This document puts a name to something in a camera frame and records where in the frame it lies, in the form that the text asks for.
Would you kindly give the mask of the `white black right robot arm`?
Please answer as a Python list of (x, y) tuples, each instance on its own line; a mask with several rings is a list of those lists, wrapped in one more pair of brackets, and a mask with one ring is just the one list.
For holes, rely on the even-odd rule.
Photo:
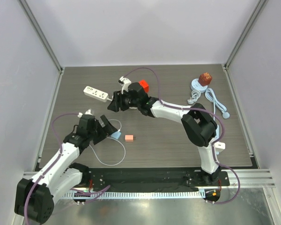
[(127, 90), (113, 92), (107, 109), (113, 112), (137, 108), (144, 116), (168, 119), (182, 124), (190, 142), (197, 146), (201, 159), (201, 176), (206, 185), (213, 185), (219, 179), (220, 164), (214, 149), (217, 124), (203, 105), (178, 106), (150, 97), (137, 82), (128, 85)]

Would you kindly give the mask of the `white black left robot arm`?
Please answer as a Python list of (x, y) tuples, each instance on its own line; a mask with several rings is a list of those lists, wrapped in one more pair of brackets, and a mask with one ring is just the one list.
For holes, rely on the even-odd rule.
[(22, 178), (16, 188), (15, 213), (30, 221), (45, 223), (54, 210), (56, 202), (71, 188), (85, 187), (91, 180), (89, 167), (75, 160), (89, 147), (98, 144), (118, 131), (102, 115), (78, 114), (79, 123), (61, 140), (59, 149), (50, 161), (34, 176)]

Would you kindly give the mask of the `white cube charger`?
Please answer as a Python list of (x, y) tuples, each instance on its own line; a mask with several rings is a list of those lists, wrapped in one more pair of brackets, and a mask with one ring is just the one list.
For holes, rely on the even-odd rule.
[(226, 149), (226, 144), (224, 142), (216, 142), (214, 144), (216, 154), (220, 154), (222, 151)]

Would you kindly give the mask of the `pink plug adapter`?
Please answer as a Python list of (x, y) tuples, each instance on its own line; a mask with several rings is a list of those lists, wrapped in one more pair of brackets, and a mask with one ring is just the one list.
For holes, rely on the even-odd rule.
[(134, 135), (125, 135), (126, 142), (134, 142), (135, 139), (136, 139), (136, 136), (134, 136)]

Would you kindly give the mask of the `light blue charger plug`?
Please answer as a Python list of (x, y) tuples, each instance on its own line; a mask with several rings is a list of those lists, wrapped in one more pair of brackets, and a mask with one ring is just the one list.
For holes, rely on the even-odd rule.
[(118, 139), (120, 138), (120, 136), (121, 136), (121, 132), (120, 132), (120, 131), (117, 131), (117, 132), (111, 134), (111, 135), (110, 135), (110, 138), (113, 138), (113, 139), (118, 140)]

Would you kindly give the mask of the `orange-red cube socket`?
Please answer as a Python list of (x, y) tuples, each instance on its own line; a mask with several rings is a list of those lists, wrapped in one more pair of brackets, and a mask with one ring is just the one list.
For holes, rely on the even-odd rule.
[(145, 80), (139, 81), (140, 86), (144, 89), (146, 93), (149, 92), (149, 84)]

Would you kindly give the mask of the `white power strip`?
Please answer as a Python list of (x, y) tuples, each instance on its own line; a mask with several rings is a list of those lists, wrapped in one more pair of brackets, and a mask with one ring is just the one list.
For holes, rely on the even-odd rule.
[(107, 102), (109, 100), (108, 93), (95, 89), (90, 86), (86, 86), (83, 90), (83, 93), (88, 97), (94, 98), (94, 99), (102, 101), (102, 102)]

